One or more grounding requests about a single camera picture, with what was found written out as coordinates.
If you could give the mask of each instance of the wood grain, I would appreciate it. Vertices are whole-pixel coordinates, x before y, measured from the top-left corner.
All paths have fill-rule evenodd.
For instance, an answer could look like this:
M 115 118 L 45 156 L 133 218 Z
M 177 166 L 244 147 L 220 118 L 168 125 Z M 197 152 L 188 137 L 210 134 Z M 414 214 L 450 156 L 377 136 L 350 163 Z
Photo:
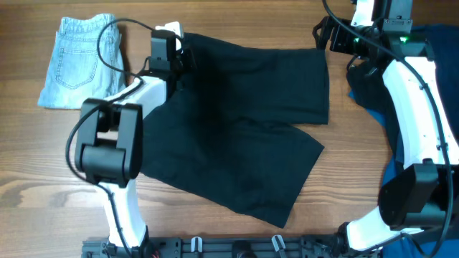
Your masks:
M 65 166 L 64 145 L 78 111 L 37 107 L 55 32 L 63 16 L 101 12 L 147 24 L 180 21 L 187 32 L 259 48 L 314 47 L 311 30 L 326 15 L 320 1 L 6 0 L 0 1 L 0 250 L 2 257 L 79 257 L 81 241 L 108 234 L 100 200 Z M 330 1 L 350 18 L 348 1 Z M 416 24 L 459 24 L 459 3 L 416 1 Z M 149 52 L 149 33 L 121 27 L 126 64 L 136 71 Z M 306 181 L 284 229 L 236 214 L 145 176 L 139 205 L 150 235 L 232 237 L 331 233 L 376 206 L 390 159 L 382 127 L 351 101 L 349 56 L 327 53 L 329 125 L 298 125 L 326 149 Z

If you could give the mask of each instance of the folded jeans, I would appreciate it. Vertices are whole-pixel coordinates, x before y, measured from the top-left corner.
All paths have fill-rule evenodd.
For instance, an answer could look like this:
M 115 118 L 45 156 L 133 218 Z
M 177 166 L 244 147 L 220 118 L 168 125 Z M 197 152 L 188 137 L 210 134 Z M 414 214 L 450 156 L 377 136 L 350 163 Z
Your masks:
M 88 97 L 104 98 L 125 87 L 124 75 L 106 67 L 97 53 L 98 35 L 114 19 L 112 14 L 62 18 L 38 106 L 78 109 Z M 100 53 L 108 64 L 123 69 L 120 39 L 116 24 L 110 25 L 100 39 Z

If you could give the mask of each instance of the light blue jeans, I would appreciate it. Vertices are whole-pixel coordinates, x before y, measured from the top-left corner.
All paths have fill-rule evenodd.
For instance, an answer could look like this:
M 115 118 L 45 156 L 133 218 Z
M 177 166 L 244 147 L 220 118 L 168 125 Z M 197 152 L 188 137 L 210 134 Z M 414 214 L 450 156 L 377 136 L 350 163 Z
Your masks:
M 104 98 L 124 89 L 124 75 L 106 67 L 96 50 L 100 30 L 114 18 L 62 18 L 38 106 L 78 109 L 88 97 Z M 108 64 L 123 69 L 120 40 L 116 24 L 110 25 L 100 40 L 100 53 Z

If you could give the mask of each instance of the blue garment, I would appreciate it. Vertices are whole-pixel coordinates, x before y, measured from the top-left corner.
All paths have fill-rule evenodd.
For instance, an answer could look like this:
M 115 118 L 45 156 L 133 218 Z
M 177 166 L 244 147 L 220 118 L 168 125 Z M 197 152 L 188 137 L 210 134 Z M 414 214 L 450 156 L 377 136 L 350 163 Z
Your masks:
M 124 75 L 106 67 L 96 50 L 101 29 L 114 18 L 62 18 L 38 106 L 78 109 L 88 97 L 104 98 L 125 87 Z M 100 53 L 108 64 L 123 69 L 120 38 L 116 24 L 110 25 L 100 40 Z

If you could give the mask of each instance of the blue cloth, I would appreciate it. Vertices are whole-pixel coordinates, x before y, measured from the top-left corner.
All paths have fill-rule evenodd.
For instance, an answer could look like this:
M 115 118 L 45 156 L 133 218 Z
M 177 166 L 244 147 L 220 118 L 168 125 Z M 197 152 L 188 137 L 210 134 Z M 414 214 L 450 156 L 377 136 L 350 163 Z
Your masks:
M 106 67 L 96 50 L 100 30 L 114 18 L 112 14 L 88 20 L 62 18 L 38 106 L 78 109 L 88 97 L 104 98 L 125 87 L 123 74 Z M 112 24 L 100 40 L 100 53 L 108 64 L 123 69 L 119 46 L 120 32 Z
M 447 240 L 443 243 L 435 258 L 452 258 L 458 257 L 459 240 Z M 435 243 L 421 244 L 422 250 L 426 254 L 430 254 Z M 399 240 L 390 244 L 382 250 L 384 258 L 422 258 L 414 244 L 408 239 Z

